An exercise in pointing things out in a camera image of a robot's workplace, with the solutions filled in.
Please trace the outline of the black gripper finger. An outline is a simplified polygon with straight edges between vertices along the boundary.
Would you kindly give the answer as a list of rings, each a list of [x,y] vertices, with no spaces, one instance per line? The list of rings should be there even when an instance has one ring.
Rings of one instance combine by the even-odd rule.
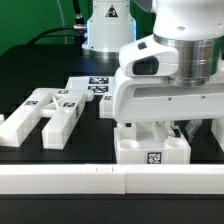
[[[201,119],[190,120],[187,123],[185,127],[185,132],[189,140],[193,139],[194,134],[197,132],[197,130],[200,128],[201,125],[202,125]]]

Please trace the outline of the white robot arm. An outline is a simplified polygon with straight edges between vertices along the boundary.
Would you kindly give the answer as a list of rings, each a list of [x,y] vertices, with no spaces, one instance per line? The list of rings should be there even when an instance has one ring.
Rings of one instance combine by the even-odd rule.
[[[136,0],[153,34],[123,46],[114,77],[119,123],[224,118],[224,0]]]

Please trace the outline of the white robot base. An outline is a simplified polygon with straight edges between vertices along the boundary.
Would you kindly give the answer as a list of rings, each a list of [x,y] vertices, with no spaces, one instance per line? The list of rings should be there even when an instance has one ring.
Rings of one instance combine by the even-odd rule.
[[[130,0],[93,0],[87,21],[84,55],[117,59],[122,46],[136,40],[136,21],[130,14]]]

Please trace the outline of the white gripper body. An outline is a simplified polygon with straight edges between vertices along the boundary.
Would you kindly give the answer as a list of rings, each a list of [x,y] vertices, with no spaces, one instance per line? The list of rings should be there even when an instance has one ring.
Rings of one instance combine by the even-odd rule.
[[[193,88],[169,85],[165,77],[128,77],[116,71],[112,117],[118,123],[224,117],[224,71]]]

